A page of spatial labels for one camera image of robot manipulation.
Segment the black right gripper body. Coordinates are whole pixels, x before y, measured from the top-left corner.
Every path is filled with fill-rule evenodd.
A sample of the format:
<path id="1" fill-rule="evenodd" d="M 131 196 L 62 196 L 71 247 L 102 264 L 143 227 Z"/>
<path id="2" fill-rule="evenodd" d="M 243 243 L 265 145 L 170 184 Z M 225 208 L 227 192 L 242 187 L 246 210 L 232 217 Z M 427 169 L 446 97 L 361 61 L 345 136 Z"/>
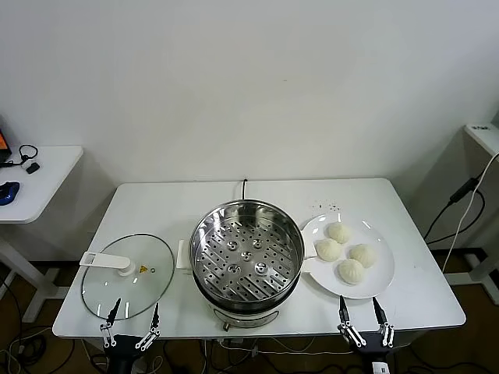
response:
<path id="1" fill-rule="evenodd" d="M 391 353 L 388 346 L 384 346 L 380 333 L 364 333 L 366 344 L 352 343 L 353 351 L 361 358 L 363 373 L 390 374 L 387 356 Z"/>

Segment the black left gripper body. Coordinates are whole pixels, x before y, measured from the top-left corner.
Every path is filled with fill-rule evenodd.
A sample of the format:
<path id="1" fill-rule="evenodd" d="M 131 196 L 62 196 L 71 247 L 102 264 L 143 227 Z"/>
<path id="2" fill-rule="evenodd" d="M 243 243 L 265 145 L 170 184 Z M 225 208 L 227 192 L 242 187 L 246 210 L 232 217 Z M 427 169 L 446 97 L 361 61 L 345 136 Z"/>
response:
<path id="1" fill-rule="evenodd" d="M 108 359 L 107 374 L 130 374 L 133 364 L 151 345 L 151 338 L 115 335 L 104 338 L 104 353 Z"/>

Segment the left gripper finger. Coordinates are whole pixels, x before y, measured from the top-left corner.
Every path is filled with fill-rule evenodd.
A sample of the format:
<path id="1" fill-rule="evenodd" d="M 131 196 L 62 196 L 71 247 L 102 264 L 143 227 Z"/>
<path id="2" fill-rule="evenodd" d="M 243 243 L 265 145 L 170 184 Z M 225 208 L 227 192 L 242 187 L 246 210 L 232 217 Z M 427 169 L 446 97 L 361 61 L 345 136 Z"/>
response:
<path id="1" fill-rule="evenodd" d="M 110 348 L 110 347 L 115 347 L 116 346 L 116 340 L 115 340 L 115 335 L 112 331 L 112 327 L 114 325 L 119 306 L 121 303 L 121 299 L 118 298 L 114 307 L 111 309 L 111 311 L 108 314 L 107 319 L 105 320 L 104 323 L 100 325 L 100 332 L 103 337 L 103 345 L 105 348 Z"/>
<path id="2" fill-rule="evenodd" d="M 154 307 L 154 314 L 151 320 L 149 332 L 140 339 L 138 343 L 135 344 L 135 349 L 137 350 L 147 350 L 153 342 L 159 338 L 160 330 L 160 316 L 159 316 L 159 304 L 157 303 Z"/>

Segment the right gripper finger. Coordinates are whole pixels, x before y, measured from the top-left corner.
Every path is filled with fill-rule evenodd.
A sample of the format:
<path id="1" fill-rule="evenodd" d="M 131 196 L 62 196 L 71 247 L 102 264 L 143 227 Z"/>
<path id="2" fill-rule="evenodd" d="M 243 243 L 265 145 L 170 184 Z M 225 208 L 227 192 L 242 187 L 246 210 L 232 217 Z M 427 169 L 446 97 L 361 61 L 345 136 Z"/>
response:
<path id="1" fill-rule="evenodd" d="M 382 336 L 381 345 L 386 348 L 392 348 L 395 338 L 395 328 L 388 322 L 384 309 L 380 306 L 375 297 L 372 297 L 373 308 L 377 322 L 379 324 L 379 333 Z"/>
<path id="2" fill-rule="evenodd" d="M 347 342 L 356 347 L 362 348 L 366 346 L 366 340 L 361 336 L 359 331 L 352 325 L 348 308 L 345 302 L 344 297 L 341 295 L 339 298 L 339 319 L 340 324 L 338 325 L 338 330 L 341 335 L 347 340 Z"/>

